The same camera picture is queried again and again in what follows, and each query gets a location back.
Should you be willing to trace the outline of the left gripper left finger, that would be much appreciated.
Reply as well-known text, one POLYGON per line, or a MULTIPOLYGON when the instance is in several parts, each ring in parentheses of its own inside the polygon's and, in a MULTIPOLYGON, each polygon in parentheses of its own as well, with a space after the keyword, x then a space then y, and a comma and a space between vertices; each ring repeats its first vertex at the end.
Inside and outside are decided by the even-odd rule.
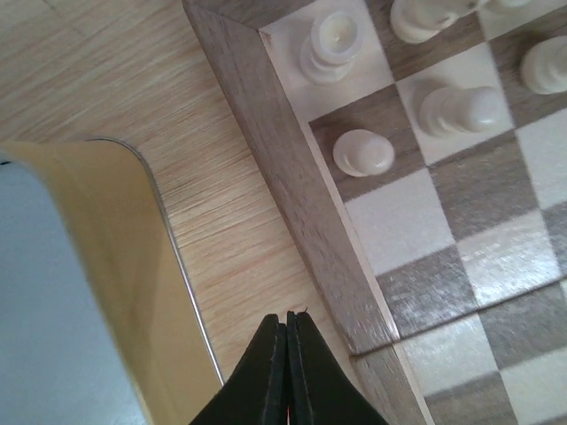
POLYGON ((287 330, 263 318, 232 375, 191 425, 285 424, 287 330))

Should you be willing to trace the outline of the gold tin lid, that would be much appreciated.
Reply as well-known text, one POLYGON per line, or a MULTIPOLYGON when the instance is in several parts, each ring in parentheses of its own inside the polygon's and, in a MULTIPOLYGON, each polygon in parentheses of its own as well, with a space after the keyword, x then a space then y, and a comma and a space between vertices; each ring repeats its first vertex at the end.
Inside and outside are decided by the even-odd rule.
POLYGON ((221 373, 147 162, 104 138, 1 158, 2 423, 191 422, 221 373))

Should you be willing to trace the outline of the wooden chess board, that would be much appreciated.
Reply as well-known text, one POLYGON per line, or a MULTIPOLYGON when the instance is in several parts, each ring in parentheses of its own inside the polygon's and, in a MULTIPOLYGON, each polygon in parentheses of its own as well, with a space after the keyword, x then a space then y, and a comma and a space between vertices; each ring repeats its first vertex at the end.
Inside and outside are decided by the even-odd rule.
POLYGON ((391 424, 566 421, 566 91, 523 83, 524 55, 566 36, 563 1, 485 1, 418 44, 394 1, 187 1, 183 8, 299 252, 391 424), (349 74, 315 84, 314 20, 352 9, 349 74), (491 86, 500 122, 435 137, 431 90, 491 86), (388 139, 384 174, 352 177, 347 131, 388 139))

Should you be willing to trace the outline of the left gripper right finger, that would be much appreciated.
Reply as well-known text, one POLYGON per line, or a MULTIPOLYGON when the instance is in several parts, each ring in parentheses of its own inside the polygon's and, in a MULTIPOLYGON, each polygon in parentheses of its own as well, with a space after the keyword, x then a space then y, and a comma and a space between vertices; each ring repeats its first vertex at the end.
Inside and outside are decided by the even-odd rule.
POLYGON ((286 385, 291 424, 384 424, 352 385, 306 312, 287 313, 286 385))

